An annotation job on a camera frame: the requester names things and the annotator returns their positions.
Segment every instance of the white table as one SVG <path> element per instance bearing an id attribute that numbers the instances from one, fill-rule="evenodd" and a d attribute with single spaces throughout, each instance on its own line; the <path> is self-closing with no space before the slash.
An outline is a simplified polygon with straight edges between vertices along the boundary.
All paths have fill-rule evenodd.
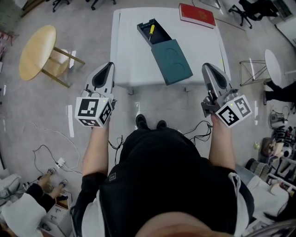
<path id="1" fill-rule="evenodd" d="M 115 64 L 115 84 L 129 89 L 145 85 L 165 85 L 151 48 L 137 30 L 139 23 L 155 18 L 182 49 L 193 76 L 180 85 L 202 85 L 202 65 L 212 63 L 230 78 L 230 70 L 218 27 L 214 29 L 180 20 L 179 9 L 140 7 L 114 12 L 110 59 Z"/>
<path id="2" fill-rule="evenodd" d="M 254 73 L 249 72 L 249 70 L 245 67 L 245 63 L 259 63 L 262 64 L 263 68 L 261 68 L 258 72 Z M 254 84 L 257 82 L 264 82 L 265 80 L 268 79 L 272 79 L 272 81 L 274 82 L 274 84 L 276 85 L 280 85 L 281 81 L 282 81 L 282 71 L 281 68 L 278 64 L 277 58 L 275 57 L 275 55 L 273 54 L 273 52 L 271 52 L 270 50 L 265 50 L 264 52 L 264 60 L 250 60 L 250 61 L 240 61 L 240 65 L 244 66 L 247 71 L 249 72 L 249 74 L 251 75 L 251 77 L 245 81 L 244 83 L 242 83 L 242 78 L 240 78 L 240 86 L 245 86 L 245 85 L 250 85 L 250 84 Z M 269 78 L 262 78 L 262 79 L 258 79 L 259 76 L 261 74 L 263 74 L 265 71 L 267 70 L 268 74 L 269 74 Z"/>

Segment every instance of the round wooden table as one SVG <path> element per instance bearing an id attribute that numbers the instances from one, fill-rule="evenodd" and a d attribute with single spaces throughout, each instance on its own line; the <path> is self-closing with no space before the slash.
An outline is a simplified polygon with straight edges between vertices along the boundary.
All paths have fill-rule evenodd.
<path id="1" fill-rule="evenodd" d="M 51 74 L 49 71 L 44 69 L 44 66 L 47 64 L 48 60 L 51 60 L 52 63 L 59 62 L 55 58 L 51 58 L 52 51 L 56 51 L 60 54 L 63 54 L 69 58 L 72 58 L 82 64 L 85 64 L 84 61 L 72 56 L 71 54 L 55 47 L 56 43 L 56 29 L 51 25 L 46 25 L 36 31 L 29 41 L 27 42 L 25 48 L 23 49 L 22 55 L 19 61 L 19 75 L 22 80 L 28 81 L 37 76 L 40 72 L 43 72 L 51 79 L 57 81 L 63 86 L 69 88 L 70 86 L 62 82 L 55 75 Z M 61 64 L 62 71 L 66 70 L 65 63 Z"/>

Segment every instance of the yellow screwdriver handle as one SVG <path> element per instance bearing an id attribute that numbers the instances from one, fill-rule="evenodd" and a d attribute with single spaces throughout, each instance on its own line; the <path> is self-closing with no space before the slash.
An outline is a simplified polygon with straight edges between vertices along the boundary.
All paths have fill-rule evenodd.
<path id="1" fill-rule="evenodd" d="M 154 28 L 155 28 L 155 25 L 152 25 L 152 26 L 151 26 L 151 29 L 150 29 L 150 35 L 153 34 Z"/>

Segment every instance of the white round table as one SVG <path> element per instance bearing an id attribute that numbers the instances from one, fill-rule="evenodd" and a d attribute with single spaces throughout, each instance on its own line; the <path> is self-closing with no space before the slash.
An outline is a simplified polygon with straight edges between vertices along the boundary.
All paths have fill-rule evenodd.
<path id="1" fill-rule="evenodd" d="M 273 83 L 276 85 L 280 85 L 282 81 L 282 72 L 277 58 L 274 56 L 273 52 L 271 52 L 270 50 L 265 50 L 264 59 L 267 71 Z"/>

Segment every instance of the white cable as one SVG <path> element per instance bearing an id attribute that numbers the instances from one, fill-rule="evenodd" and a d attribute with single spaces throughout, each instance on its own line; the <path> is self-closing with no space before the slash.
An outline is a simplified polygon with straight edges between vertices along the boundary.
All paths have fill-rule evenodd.
<path id="1" fill-rule="evenodd" d="M 23 129 L 23 132 L 22 132 L 22 134 L 24 133 L 24 131 L 25 131 L 25 128 L 26 128 L 26 126 L 27 126 L 27 123 L 29 123 L 29 124 L 34 124 L 35 125 L 35 127 L 37 127 L 38 128 L 38 130 L 43 130 L 43 131 L 53 131 L 53 132 L 57 132 L 57 133 L 60 133 L 60 134 L 62 134 L 60 131 L 55 131 L 55 130 L 51 130 L 51 129 L 42 129 L 42 128 L 39 128 L 35 123 L 33 123 L 33 122 L 26 122 L 26 125 L 24 126 L 24 129 Z M 78 165 L 79 165 L 79 161 L 80 161 L 80 153 L 79 153 L 79 151 L 78 151 L 78 149 L 77 149 L 77 147 L 75 146 L 75 144 L 67 137 L 67 136 L 65 136 L 64 134 L 62 134 L 70 143 L 72 143 L 72 145 L 75 147 L 75 149 L 76 149 L 76 152 L 77 152 L 77 154 L 78 154 L 78 161 L 77 161 L 77 165 L 76 166 L 74 166 L 74 167 L 71 167 L 71 168 L 68 168 L 67 166 L 66 166 L 66 168 L 68 168 L 68 169 L 70 169 L 70 170 L 72 170 L 73 168 L 76 168 L 76 167 L 78 167 Z"/>
<path id="2" fill-rule="evenodd" d="M 78 174 L 78 175 L 82 175 L 81 173 L 76 172 L 75 170 L 72 170 L 71 168 L 69 168 L 68 166 L 66 166 L 65 164 L 63 164 L 63 166 L 65 166 L 67 169 L 69 169 L 70 171 Z"/>

